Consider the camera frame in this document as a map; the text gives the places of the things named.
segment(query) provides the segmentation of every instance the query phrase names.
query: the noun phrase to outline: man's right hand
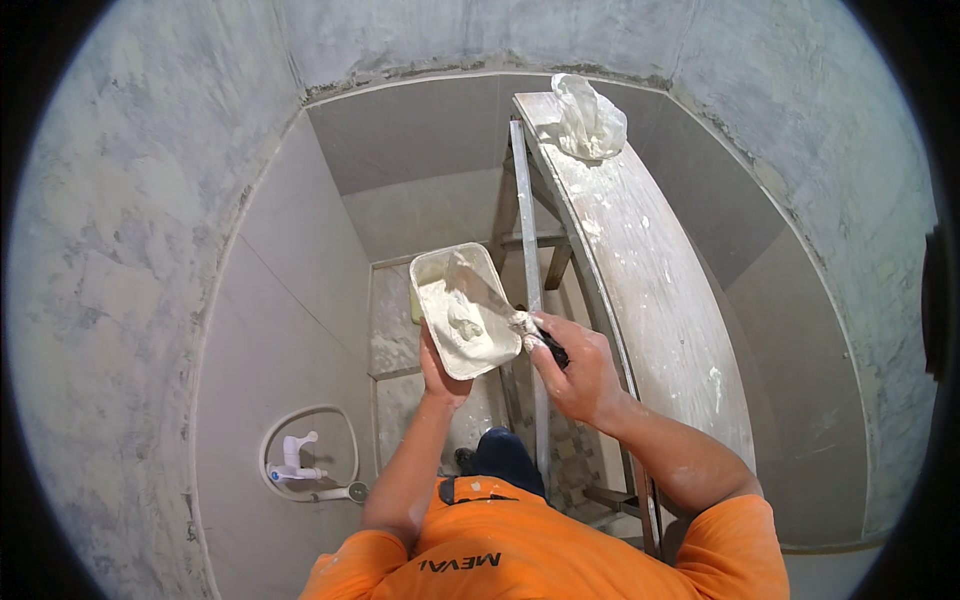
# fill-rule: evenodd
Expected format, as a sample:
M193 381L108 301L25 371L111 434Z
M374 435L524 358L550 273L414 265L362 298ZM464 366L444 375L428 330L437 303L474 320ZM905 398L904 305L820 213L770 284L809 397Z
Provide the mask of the man's right hand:
M539 328L564 347L570 359L561 371L550 349L535 337L527 336L531 341L525 340L526 344L533 346L530 359L540 372L550 399L568 418L610 433L625 405L633 399L620 387L607 336L546 313L536 312L533 317Z

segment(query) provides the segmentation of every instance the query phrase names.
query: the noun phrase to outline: plastic bag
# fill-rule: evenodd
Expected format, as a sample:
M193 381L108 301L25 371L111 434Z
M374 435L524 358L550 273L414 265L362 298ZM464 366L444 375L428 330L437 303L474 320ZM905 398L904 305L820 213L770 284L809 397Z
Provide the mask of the plastic bag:
M627 141L627 115L622 110L579 75L558 73L550 79L550 86L563 110L558 135L561 150L586 160L620 154Z

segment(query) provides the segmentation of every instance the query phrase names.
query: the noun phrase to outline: plastered wall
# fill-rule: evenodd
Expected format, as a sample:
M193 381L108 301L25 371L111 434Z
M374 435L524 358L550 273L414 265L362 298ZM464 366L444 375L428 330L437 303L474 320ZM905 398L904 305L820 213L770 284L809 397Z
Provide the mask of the plastered wall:
M53 513L107 597L213 593L192 462L204 327L301 92L270 5L129 0L40 124L12 223L12 381Z

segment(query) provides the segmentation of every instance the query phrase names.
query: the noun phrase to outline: wall putty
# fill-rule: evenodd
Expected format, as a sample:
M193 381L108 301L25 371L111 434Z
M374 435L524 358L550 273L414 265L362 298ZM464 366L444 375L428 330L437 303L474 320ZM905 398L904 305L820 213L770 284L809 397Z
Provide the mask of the wall putty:
M918 282L934 212L908 108L839 4L126 0L37 134L6 314L35 466L108 595L211 593L190 460L206 309L304 89L493 68L665 88L739 149L816 257L852 348L864 533L894 522L933 398Z
M211 595L198 359L249 186L296 114L273 8L117 3L26 165L6 318L38 477L108 597Z
M709 121L820 269L868 428L864 537L893 525L923 460L935 392L920 329L935 213L909 108L845 7L301 0L281 13L311 97L424 73L568 70L665 88Z

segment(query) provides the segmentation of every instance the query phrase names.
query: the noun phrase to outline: plaster-covered plank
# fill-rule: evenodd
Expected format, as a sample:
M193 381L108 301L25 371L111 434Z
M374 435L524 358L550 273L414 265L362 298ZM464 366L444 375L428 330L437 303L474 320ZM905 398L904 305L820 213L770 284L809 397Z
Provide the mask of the plaster-covered plank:
M535 152L577 221L609 295L639 399L704 431L754 468L740 373L697 255L653 177L629 145L586 162L550 143L560 121L553 94L517 94Z

